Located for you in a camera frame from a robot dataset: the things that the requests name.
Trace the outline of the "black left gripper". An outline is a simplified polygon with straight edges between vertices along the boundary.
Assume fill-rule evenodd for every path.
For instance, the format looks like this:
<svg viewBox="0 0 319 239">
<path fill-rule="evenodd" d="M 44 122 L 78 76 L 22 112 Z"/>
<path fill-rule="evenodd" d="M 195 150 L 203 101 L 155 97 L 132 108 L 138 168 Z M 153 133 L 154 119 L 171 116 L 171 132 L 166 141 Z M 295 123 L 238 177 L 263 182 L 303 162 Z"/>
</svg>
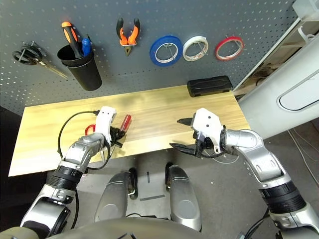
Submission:
<svg viewBox="0 0 319 239">
<path fill-rule="evenodd" d="M 111 146 L 122 147 L 123 144 L 119 142 L 125 136 L 126 132 L 116 127 L 110 127 Z"/>
</svg>

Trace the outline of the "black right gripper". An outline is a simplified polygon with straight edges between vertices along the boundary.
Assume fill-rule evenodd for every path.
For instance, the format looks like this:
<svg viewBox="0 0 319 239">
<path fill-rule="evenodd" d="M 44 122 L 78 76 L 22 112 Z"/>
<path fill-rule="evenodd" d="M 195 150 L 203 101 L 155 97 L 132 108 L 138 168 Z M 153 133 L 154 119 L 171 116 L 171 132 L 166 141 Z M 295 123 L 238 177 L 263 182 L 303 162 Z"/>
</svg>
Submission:
<svg viewBox="0 0 319 239">
<path fill-rule="evenodd" d="M 186 126 L 192 126 L 193 118 L 183 118 L 178 119 L 177 123 L 186 125 Z M 205 137 L 202 133 L 194 132 L 193 138 L 195 139 L 195 146 L 196 148 L 192 148 L 190 146 L 180 144 L 180 143 L 170 143 L 170 146 L 181 153 L 185 153 L 192 156 L 202 156 L 203 151 L 205 149 L 212 149 L 213 143 L 212 140 L 208 137 Z"/>
</svg>

